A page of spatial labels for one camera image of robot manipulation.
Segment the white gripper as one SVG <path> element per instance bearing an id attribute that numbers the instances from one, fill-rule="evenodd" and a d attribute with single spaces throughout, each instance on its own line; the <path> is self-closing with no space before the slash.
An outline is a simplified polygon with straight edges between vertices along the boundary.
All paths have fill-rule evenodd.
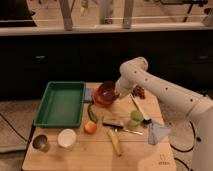
<path id="1" fill-rule="evenodd" d="M 124 78 L 119 78 L 115 84 L 115 94 L 124 98 L 132 91 L 132 83 Z"/>

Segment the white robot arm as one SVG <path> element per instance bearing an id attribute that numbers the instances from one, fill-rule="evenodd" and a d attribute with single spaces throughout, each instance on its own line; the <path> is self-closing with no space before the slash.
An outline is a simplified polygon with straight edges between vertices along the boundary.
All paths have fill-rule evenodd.
<path id="1" fill-rule="evenodd" d="M 144 57 L 122 63 L 115 92 L 123 98 L 139 85 L 179 110 L 197 131 L 190 170 L 213 171 L 213 99 L 156 77 L 147 69 Z"/>

